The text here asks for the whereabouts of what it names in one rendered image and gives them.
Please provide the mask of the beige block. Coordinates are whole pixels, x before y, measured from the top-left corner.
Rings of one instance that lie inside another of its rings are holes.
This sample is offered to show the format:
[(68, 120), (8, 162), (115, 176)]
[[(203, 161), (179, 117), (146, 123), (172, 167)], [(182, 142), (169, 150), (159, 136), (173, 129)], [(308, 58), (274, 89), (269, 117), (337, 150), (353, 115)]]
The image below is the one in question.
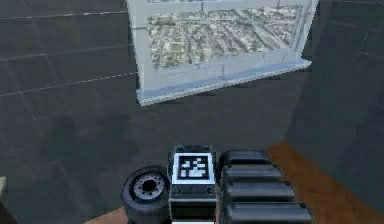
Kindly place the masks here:
[(8, 178), (5, 176), (0, 176), (0, 200), (2, 196), (5, 194), (7, 189), (7, 180)]

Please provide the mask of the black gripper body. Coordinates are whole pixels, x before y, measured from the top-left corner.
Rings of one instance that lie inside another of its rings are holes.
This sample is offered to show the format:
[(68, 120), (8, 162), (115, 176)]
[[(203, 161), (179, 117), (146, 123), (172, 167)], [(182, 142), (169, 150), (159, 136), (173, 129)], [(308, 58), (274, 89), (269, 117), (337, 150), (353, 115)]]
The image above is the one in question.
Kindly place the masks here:
[(146, 166), (134, 171), (124, 182), (121, 201), (127, 224), (169, 223), (169, 180), (166, 168)]

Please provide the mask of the white framed window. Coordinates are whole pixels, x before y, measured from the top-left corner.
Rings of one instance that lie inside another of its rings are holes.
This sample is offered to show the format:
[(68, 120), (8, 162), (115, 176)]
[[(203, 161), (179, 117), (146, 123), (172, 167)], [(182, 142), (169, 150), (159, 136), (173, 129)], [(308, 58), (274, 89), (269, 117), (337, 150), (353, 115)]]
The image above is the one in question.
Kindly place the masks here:
[(126, 0), (147, 106), (307, 68), (319, 0)]

